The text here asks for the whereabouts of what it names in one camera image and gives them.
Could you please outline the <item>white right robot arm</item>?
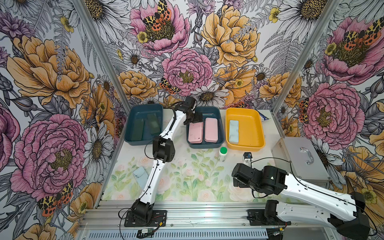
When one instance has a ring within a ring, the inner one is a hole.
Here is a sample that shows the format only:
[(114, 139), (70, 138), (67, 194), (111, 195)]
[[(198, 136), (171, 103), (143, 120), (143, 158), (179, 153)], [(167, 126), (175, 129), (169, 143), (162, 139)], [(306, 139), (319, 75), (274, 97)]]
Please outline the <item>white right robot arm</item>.
[(253, 192), (283, 196), (302, 202), (301, 205), (268, 200), (263, 210), (250, 210), (251, 224), (287, 226), (304, 222), (336, 230), (353, 240), (366, 240), (370, 234), (370, 218), (365, 213), (363, 194), (342, 194), (330, 191), (274, 166), (262, 170), (236, 164), (232, 171), (234, 186)]

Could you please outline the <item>yellow plastic tray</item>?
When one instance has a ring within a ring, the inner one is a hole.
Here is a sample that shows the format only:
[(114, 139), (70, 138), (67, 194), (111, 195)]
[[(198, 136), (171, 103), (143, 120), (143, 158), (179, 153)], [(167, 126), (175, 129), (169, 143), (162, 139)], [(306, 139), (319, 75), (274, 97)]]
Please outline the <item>yellow plastic tray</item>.
[[(231, 122), (239, 124), (239, 139), (230, 140)], [(229, 108), (226, 110), (226, 141), (228, 148), (242, 152), (257, 152), (265, 147), (266, 140), (259, 112), (252, 109)]]

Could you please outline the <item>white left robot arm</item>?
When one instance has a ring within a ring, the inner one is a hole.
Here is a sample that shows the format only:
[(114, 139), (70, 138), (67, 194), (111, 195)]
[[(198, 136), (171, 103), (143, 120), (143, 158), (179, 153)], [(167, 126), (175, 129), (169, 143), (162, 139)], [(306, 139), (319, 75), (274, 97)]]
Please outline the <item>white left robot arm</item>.
[(158, 192), (162, 172), (175, 155), (174, 136), (181, 126), (203, 121), (201, 114), (195, 113), (196, 99), (188, 96), (184, 101), (174, 104), (173, 117), (165, 130), (152, 141), (153, 167), (140, 197), (131, 207), (130, 219), (148, 225), (152, 221), (153, 207)]

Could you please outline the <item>dark teal tray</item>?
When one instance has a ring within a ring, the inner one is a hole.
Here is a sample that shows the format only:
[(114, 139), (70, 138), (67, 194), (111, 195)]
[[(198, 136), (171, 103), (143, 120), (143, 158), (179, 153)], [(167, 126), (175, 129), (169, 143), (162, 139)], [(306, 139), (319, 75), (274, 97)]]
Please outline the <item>dark teal tray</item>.
[[(147, 104), (147, 105), (137, 105), (133, 107), (130, 111), (129, 114), (129, 119), (126, 124), (126, 133), (124, 140), (131, 146), (143, 146), (146, 144), (149, 144), (153, 138), (157, 135), (152, 135), (150, 133), (149, 125), (148, 125), (148, 120), (147, 120), (147, 115), (155, 113), (158, 118), (158, 122), (160, 124), (161, 132), (163, 131), (163, 106), (160, 104)], [(134, 125), (134, 121), (136, 119), (144, 119), (145, 124), (144, 124), (144, 131), (143, 131), (143, 137), (141, 141), (132, 141), (132, 128)]]
[(203, 121), (187, 125), (187, 143), (192, 149), (220, 148), (225, 141), (225, 131), (220, 110), (216, 107), (197, 107)]

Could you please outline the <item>dark green case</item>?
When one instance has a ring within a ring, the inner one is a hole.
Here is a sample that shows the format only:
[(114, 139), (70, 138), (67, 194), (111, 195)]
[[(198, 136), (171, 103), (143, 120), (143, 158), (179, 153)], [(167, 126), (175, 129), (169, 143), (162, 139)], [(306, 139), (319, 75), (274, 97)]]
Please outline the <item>dark green case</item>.
[(141, 141), (143, 137), (143, 131), (144, 131), (144, 119), (136, 119), (134, 121), (134, 125), (132, 128), (132, 141)]
[(158, 135), (161, 132), (161, 128), (158, 122), (157, 115), (155, 113), (148, 114), (147, 120), (148, 120), (150, 133), (152, 135)]

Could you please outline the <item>light blue case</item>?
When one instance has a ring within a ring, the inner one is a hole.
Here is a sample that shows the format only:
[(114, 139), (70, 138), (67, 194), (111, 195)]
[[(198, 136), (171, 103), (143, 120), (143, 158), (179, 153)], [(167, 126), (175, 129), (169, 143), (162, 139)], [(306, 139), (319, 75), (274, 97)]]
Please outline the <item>light blue case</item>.
[(136, 179), (138, 185), (141, 190), (146, 186), (149, 175), (147, 174), (144, 167), (139, 167), (135, 171), (133, 171), (134, 178)]
[(239, 143), (239, 121), (230, 120), (229, 142), (234, 145), (237, 145)]

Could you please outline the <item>pink pencil case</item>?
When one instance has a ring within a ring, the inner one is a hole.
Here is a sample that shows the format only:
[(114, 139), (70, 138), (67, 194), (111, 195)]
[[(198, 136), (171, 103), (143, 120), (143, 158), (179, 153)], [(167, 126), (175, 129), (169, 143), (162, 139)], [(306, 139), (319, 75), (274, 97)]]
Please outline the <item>pink pencil case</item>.
[(190, 123), (188, 141), (191, 144), (201, 144), (203, 141), (203, 122)]
[(218, 119), (205, 119), (205, 141), (208, 143), (216, 143), (219, 139)]

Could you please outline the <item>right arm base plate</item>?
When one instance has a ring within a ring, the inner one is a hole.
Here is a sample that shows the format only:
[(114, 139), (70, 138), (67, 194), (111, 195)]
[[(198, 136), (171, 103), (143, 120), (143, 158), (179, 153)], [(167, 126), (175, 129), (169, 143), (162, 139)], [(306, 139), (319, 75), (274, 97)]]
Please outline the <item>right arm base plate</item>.
[(285, 222), (277, 217), (277, 212), (265, 209), (247, 210), (247, 220), (251, 226), (290, 226), (291, 221)]

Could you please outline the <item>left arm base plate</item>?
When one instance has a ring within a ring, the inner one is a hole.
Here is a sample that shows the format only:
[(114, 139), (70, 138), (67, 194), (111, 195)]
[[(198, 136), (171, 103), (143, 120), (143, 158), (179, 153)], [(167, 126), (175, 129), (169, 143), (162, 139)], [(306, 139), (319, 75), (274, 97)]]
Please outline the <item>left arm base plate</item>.
[(166, 210), (154, 210), (145, 217), (135, 215), (128, 211), (125, 217), (124, 227), (164, 227), (166, 225), (168, 212)]

